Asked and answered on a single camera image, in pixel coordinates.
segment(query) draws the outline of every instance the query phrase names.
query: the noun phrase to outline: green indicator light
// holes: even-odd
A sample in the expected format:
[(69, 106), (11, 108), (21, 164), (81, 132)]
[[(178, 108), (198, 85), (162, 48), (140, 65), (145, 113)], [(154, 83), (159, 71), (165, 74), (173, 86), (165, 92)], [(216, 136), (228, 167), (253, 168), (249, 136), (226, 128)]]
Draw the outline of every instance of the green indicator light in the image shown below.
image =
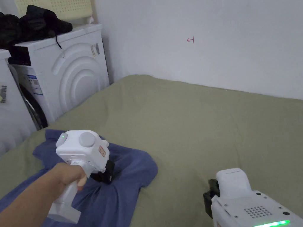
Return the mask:
[(254, 227), (272, 227), (272, 226), (282, 226), (285, 224), (290, 223), (290, 220), (285, 220), (285, 221), (279, 221), (279, 222), (272, 222), (264, 225), (256, 225)]

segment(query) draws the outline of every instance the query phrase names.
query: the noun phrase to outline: gray round button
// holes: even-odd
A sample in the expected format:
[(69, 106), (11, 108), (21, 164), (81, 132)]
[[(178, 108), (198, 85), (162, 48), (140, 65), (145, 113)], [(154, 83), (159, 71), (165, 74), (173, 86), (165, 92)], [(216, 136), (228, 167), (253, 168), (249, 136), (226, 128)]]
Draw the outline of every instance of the gray round button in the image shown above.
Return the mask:
[(79, 143), (83, 147), (92, 147), (95, 144), (96, 138), (90, 132), (82, 133), (79, 136)]

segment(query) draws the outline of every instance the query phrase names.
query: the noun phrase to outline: white wall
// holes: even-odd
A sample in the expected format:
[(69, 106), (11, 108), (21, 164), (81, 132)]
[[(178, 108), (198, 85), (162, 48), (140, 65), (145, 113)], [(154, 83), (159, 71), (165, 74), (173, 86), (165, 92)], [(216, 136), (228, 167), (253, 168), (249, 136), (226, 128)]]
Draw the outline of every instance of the white wall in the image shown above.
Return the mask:
[(92, 1), (111, 81), (149, 74), (303, 99), (302, 0)]
[(14, 0), (0, 0), (0, 12), (19, 16)]

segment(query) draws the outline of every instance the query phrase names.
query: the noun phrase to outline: speaker grille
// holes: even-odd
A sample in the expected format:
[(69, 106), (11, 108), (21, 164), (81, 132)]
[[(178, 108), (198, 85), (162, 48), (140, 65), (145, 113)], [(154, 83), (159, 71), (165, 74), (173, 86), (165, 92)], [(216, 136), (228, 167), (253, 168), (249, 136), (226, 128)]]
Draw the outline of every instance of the speaker grille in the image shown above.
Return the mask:
[(244, 209), (244, 211), (252, 218), (262, 218), (272, 215), (272, 213), (263, 206), (250, 207)]

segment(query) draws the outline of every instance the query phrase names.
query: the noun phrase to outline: green bed sheet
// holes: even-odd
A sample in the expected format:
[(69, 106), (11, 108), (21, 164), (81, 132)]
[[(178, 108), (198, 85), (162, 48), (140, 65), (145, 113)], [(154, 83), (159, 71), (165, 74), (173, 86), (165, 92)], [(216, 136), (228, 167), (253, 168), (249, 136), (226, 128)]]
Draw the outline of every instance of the green bed sheet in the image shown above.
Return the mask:
[[(222, 169), (303, 216), (303, 101), (127, 76), (49, 128), (87, 129), (148, 152), (159, 171), (140, 192), (132, 227), (212, 226), (203, 193)], [(0, 197), (42, 168), (44, 130), (0, 158)]]

